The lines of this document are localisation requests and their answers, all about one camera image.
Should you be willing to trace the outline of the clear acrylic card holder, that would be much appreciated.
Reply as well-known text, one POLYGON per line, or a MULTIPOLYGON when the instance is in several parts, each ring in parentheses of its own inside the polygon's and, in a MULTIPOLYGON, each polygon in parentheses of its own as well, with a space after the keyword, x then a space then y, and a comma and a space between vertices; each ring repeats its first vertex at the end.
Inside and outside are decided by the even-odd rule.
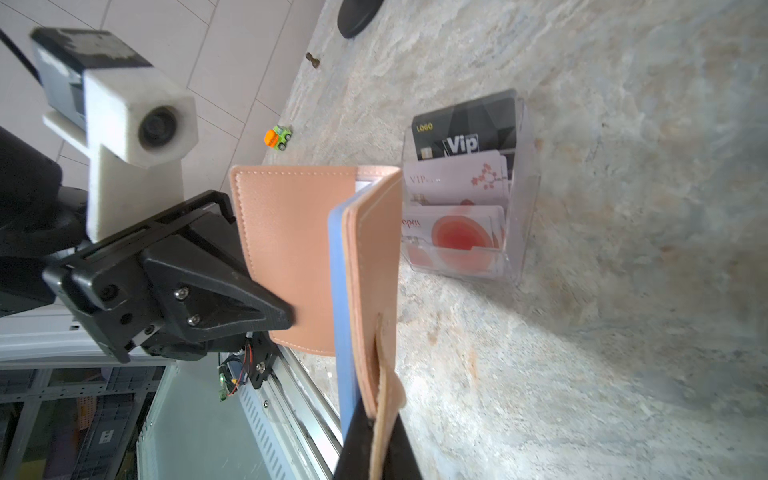
POLYGON ((519 282, 541 180, 534 140, 513 89, 412 119, 401 246, 412 269, 519 282))

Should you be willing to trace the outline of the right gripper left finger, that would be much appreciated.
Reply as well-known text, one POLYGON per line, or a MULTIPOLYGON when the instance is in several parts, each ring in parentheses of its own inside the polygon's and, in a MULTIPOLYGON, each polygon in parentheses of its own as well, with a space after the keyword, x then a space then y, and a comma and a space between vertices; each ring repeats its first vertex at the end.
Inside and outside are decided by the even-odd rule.
POLYGON ((374 421, 359 400, 333 475, 334 480, 368 480, 374 421))

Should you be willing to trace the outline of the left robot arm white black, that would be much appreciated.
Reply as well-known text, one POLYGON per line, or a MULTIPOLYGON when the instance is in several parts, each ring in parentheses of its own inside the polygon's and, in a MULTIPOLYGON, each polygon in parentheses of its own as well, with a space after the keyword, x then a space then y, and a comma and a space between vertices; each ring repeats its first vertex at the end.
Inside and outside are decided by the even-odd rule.
POLYGON ((207 191, 97 243, 86 193, 61 168, 1 134, 1 313, 63 302, 100 349, 126 363, 197 360, 285 330, 292 307, 248 277, 229 198, 207 191))

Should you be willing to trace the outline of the pink leather card wallet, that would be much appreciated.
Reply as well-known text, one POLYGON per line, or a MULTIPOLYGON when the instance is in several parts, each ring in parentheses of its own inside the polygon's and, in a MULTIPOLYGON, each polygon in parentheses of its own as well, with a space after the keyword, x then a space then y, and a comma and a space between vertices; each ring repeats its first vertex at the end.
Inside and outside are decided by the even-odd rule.
POLYGON ((396 372, 402 171, 394 166, 239 166, 230 174, 251 279, 294 310, 282 346, 335 359, 342 447, 359 400, 382 479, 406 394, 396 372))

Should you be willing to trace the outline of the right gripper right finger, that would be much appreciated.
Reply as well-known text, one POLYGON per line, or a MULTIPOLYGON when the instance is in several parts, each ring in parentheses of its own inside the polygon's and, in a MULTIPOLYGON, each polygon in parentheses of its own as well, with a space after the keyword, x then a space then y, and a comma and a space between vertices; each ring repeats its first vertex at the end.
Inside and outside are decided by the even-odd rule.
POLYGON ((401 419, 397 419, 383 464, 383 480, 422 480, 416 457, 401 419))

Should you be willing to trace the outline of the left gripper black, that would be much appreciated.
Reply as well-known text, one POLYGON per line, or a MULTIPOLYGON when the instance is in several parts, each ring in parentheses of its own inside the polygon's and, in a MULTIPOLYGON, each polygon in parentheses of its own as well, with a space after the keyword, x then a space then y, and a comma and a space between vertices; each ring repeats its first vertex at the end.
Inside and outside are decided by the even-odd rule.
POLYGON ((190 343, 286 330, 292 306, 248 275, 230 198, 208 190, 47 266, 42 278, 111 359, 164 326, 190 343), (206 237, 210 221, 222 235, 206 237))

